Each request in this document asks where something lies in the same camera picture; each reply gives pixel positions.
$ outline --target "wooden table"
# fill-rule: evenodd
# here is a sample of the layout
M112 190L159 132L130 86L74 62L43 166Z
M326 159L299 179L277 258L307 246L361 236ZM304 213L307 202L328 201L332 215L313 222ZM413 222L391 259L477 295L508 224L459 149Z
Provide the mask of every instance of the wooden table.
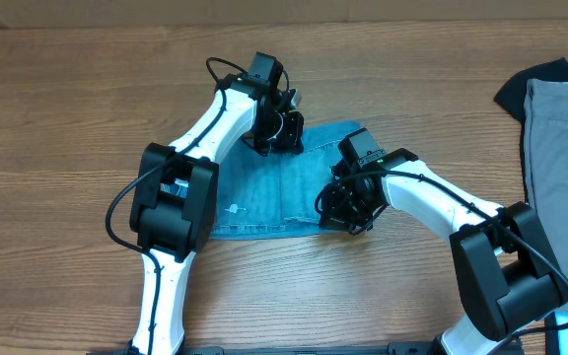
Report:
M520 125L492 98L519 70L568 59L568 21L0 31L0 354L132 337L142 264L107 237L107 206L149 142L211 103L204 59L248 66L257 50L284 63L307 126L356 119L388 151L511 204ZM430 340L462 314L448 246L397 211L361 237L211 241L190 273L191 346ZM543 337L526 349L542 353Z

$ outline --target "black bracket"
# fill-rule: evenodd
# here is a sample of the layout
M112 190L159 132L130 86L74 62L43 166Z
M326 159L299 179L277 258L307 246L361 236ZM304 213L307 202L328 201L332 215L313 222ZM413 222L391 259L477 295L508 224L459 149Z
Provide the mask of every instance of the black bracket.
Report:
M500 209L496 219L559 269L538 216L527 204ZM567 303L565 285L532 254L519 249L515 262L503 268L499 265L493 251L501 247L514 252L516 247L489 222L465 225L450 241L461 304L486 338L503 340Z
M336 178L359 173L382 172L418 157L406 149L387 153L379 148L367 128L345 136L338 144L342 159L333 167ZM381 185L382 178L358 177L341 186L332 186L321 195L319 227L335 230L352 230L372 221L374 211L386 204Z
M299 103L299 93L295 89L277 89L283 71L277 58L258 52L247 74L229 74L220 83L222 89L246 93L257 101L255 122L250 131L253 135L251 147L260 155L304 151L304 117L292 111Z
M191 251L203 249L214 226L218 164L151 143L142 155L139 176L161 164L166 167L135 188L130 229L138 234L139 247L166 249L183 262ZM161 183L172 184L176 179L189 184L185 198L161 191Z

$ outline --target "blue jeans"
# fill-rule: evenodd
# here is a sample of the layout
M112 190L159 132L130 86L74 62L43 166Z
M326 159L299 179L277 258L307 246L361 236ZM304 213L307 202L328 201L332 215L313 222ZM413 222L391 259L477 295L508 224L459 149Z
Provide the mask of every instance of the blue jeans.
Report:
M257 155L238 141L220 166L216 222L211 238L255 240L325 233L315 199L333 181L330 167L341 154L337 144L360 128L344 121L308 128L299 155ZM178 195L177 185L164 190Z

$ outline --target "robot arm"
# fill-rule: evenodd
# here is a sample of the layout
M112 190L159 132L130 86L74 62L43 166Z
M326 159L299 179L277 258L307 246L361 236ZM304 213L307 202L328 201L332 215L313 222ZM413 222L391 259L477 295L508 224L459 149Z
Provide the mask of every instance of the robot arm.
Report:
M127 354L147 355L153 329L153 354L178 353L189 268L212 230L218 165L232 145L252 133L252 148L261 155L303 150L304 118L291 111L301 97L295 89L277 89L282 73L282 64L274 57L257 53L247 73L230 74L217 82L214 102L187 133L168 147L151 143L144 151L139 176L160 165L165 168L137 185L130 226L138 233L137 245L159 262L161 280L157 284L153 260L142 255L141 316ZM187 189L185 198L161 191L161 183L182 185ZM151 324L156 292L159 299Z
M347 135L338 148L342 160L332 172L340 179L318 196L320 226L358 234L391 206L451 245L466 314L437 338L436 354L488 354L517 329L568 301L568 288L553 269L527 250L519 249L518 260L503 268L496 259L500 252L517 251L502 226L559 270L537 215L525 203L503 208L474 197L433 174L407 150L387 154L365 128ZM362 227L354 233L357 226Z

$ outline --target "black cable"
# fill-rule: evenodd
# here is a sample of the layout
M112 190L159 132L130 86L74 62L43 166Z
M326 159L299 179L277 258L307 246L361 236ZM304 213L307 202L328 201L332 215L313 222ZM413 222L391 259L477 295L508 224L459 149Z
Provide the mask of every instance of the black cable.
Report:
M289 81L288 81L288 73L286 72L286 69L282 69L282 73L284 73L284 77L286 78L286 92L288 92L289 89L290 89Z
M512 239L512 241L518 247L521 247L525 251L530 252L535 257L537 257L549 269L551 269L551 271L556 275L556 277L558 279L560 279L560 281L562 281L562 283L565 284L565 286L567 287L567 291L568 291L568 278L560 270L558 270L555 266L553 266L553 264L551 262L549 262L549 260L547 260L540 252L538 252L538 250L536 250L535 248L530 246L527 242L522 240L514 232L510 231L508 228L503 226L499 221L497 221L496 219L492 218L487 213L478 209L473 203L466 201L461 196L454 193L452 190L450 190L448 187L444 186L443 184L441 184L441 183L439 183L439 182L437 182L437 181L435 181L435 180L433 180L429 177L425 177L423 175L405 173L405 172L397 172L397 171L386 171L386 172L359 173L359 174L351 175L349 177L343 177L343 178L340 178L337 181L329 183L328 185L326 185L323 188L323 190L319 193L319 195L317 196L317 199L315 200L315 210L320 215L327 214L329 216L329 213L319 210L319 202L321 201L321 198L322 198L323 194L325 193L325 191L327 189L329 189L332 186L340 185L344 182L347 182L347 181L350 181L350 180L353 180L353 179L356 179L356 178L365 178L365 177L372 177L372 176L374 176L374 177L397 176L397 177L404 177L404 178L414 178L414 179L417 179L417 180L425 181L425 182L435 186L436 188L440 189L442 192L449 195L452 199L459 202L461 205L463 205L465 208L467 208L470 212L474 212L477 215L479 215L480 217L482 217L483 219L485 219L486 221L488 221L496 229L498 229L499 231L504 233L506 236L508 236L510 239ZM494 353L496 350L503 348L510 341L512 341L513 339L519 338L520 336L524 336L524 335L532 334L532 333L537 333L537 332L547 332L547 331L552 331L552 330L559 331L559 330L564 330L564 329L568 329L568 321L566 323L563 323L563 324L560 324L560 325L555 325L555 326L540 326L540 327L536 327L536 328L532 328L532 329L519 330L519 331L514 332L510 336L508 336L506 339L504 339L495 349L493 349L493 351L491 353Z
M381 208L378 209L378 211L376 211L376 213L374 214L374 216L372 216L372 219L370 219L365 226L361 227L358 231L354 232L354 233L350 233L352 236L358 236L361 233L367 231L368 228L370 228L370 226L372 226L372 224L374 223L374 221L376 221L377 218L379 218L379 216L381 215L381 213L383 213L383 211L385 211L385 209L387 208L387 205L383 205L381 206Z
M207 70L209 71L209 73L212 75L212 78L214 78L214 81L216 81L217 90L220 90L220 89L218 89L220 81L219 81L218 77L216 76L216 74L214 73L214 71L212 70L212 67L209 64L211 61L221 62L221 63L227 64L227 65L230 65L230 66L232 66L232 67L234 67L234 68L236 68L236 69L238 69L238 70L240 70L244 73L247 73L247 71L245 69L243 69L242 67L240 67L240 66L238 66L238 65L236 65L232 62L229 62L225 59L216 58L216 57L207 58L207 60L205 61L205 66L207 67ZM119 204L121 199L124 198L124 196L128 192L130 192L133 188L135 188L137 186L137 184L139 184L141 181L143 181L145 178L149 177L152 173L158 171L159 169L163 169L163 168L167 167L168 165L176 162L178 160L178 157L180 157L185 152L188 152L192 148L196 147L198 145L198 143L203 139L203 137L212 129L212 127L214 127L214 125L216 125L216 123L221 118L221 116L223 115L223 113L225 112L226 107L227 107L227 95L225 94L225 90L220 90L220 92L221 92L221 96L223 98L223 102L221 104L221 108L219 109L218 113L216 114L216 116L214 117L212 122L209 123L207 125L207 127L196 138L194 138L185 148L181 149L181 151L178 152L178 154L175 154L172 158L166 160L162 164L160 164L160 165L156 166L155 168L151 169L150 171L144 173L141 177L136 178L127 187L125 187L115 197L113 202L108 207L108 210L106 211L105 228L106 228L106 233L108 234L108 236L114 242L118 243L119 245L148 256L153 261L153 264L155 265L155 295L153 297L153 306L152 306L151 316L150 316L150 325L148 327L148 331L149 331L148 352L147 352L148 355L152 355L152 352L153 352L153 340L155 338L154 334L155 334L155 326L156 326L155 315L157 314L157 304L159 303L159 292L160 292L160 289L161 289L161 280L162 280L162 276L161 276L162 268L159 264L159 260L157 260L157 258L154 255L143 250L141 247L138 247L138 246L136 246L132 243L129 243L129 242L121 239L120 237L118 237L115 234L115 232L113 231L113 228L111 226L111 217L113 216L113 212L115 211L115 207L117 207L117 205Z
M209 74L212 76L212 78L214 78L214 81L216 82L217 85L220 83L220 80L216 76L216 73L214 73L212 66L209 64L210 62L213 62L213 61L229 65L233 68L238 69L238 71L240 71L244 74L247 74L247 70L245 70L243 67L241 67L238 64L232 63L229 60L221 59L221 58L218 58L218 57L209 57L205 60L205 66L207 67L207 71L209 72Z

